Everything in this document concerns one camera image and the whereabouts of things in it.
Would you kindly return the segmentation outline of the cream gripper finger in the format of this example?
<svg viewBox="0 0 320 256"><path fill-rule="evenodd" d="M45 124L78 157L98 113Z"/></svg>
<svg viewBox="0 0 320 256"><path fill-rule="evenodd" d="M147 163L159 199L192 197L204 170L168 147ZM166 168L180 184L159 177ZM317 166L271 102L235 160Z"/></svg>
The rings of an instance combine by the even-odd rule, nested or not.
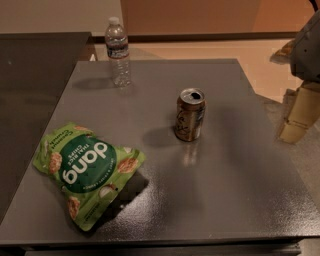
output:
<svg viewBox="0 0 320 256"><path fill-rule="evenodd" d="M296 91L288 90L285 99L287 108L279 139L295 144L320 118L320 84L304 81Z"/></svg>
<svg viewBox="0 0 320 256"><path fill-rule="evenodd" d="M293 47L294 47L294 41L291 40L288 43L286 43L281 49L277 50L275 52L275 55L280 57L289 57L291 55Z"/></svg>

